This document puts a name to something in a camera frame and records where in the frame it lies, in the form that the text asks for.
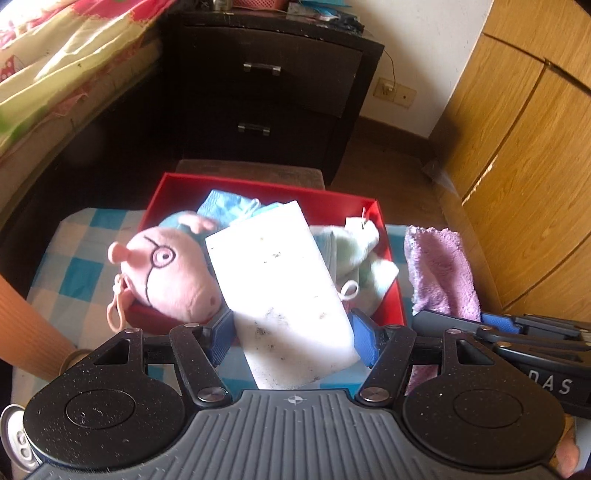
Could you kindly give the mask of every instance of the pig eye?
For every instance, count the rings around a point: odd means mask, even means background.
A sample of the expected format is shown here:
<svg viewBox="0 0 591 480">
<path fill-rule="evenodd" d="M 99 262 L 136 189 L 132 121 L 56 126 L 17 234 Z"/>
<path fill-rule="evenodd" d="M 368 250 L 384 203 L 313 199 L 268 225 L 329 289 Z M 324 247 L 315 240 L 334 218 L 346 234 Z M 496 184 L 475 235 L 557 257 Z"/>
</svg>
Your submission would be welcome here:
<svg viewBox="0 0 591 480">
<path fill-rule="evenodd" d="M 170 247 L 158 247 L 152 254 L 152 264 L 154 268 L 163 268 L 174 260 L 176 254 Z"/>
</svg>

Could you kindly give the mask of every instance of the stool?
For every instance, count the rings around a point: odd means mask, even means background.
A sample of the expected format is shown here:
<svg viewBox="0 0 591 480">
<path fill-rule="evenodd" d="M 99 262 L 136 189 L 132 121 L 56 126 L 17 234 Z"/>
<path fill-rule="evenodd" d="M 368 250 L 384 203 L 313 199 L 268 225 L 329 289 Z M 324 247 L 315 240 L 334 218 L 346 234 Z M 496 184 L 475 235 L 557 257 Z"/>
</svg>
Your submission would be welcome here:
<svg viewBox="0 0 591 480">
<path fill-rule="evenodd" d="M 251 163 L 230 160 L 181 160 L 176 173 L 210 175 L 230 179 L 264 181 L 294 187 L 324 190 L 322 172 L 316 168 Z"/>
</svg>

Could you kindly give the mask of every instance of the white wall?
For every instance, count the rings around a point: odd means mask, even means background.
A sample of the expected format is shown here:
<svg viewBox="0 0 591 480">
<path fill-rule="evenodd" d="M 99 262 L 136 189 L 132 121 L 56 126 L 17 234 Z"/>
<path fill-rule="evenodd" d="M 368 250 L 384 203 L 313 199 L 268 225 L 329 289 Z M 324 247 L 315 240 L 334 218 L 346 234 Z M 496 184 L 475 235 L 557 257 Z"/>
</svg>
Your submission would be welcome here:
<svg viewBox="0 0 591 480">
<path fill-rule="evenodd" d="M 417 91 L 410 109 L 373 97 L 378 77 L 392 79 L 384 54 L 361 115 L 428 137 L 460 79 L 492 0 L 348 0 L 394 59 L 396 79 Z"/>
</svg>

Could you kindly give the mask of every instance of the wooden wardrobe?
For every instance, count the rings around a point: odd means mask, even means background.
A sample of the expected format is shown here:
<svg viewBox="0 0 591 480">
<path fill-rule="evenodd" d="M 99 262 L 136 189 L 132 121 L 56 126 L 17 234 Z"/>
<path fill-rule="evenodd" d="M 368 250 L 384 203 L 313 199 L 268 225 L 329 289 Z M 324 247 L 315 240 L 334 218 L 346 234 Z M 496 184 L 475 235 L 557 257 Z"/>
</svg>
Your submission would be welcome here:
<svg viewBox="0 0 591 480">
<path fill-rule="evenodd" d="M 591 322 L 591 16 L 495 0 L 430 141 L 483 309 Z"/>
</svg>

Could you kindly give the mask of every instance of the white sponge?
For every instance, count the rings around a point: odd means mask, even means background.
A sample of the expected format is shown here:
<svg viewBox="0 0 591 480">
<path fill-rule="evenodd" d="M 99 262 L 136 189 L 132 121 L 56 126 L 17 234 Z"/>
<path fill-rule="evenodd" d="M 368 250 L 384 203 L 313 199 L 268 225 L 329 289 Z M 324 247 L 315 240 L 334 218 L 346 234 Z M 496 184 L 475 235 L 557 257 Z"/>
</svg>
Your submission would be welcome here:
<svg viewBox="0 0 591 480">
<path fill-rule="evenodd" d="M 297 202 L 232 225 L 206 243 L 259 388 L 298 388 L 359 359 Z"/>
</svg>

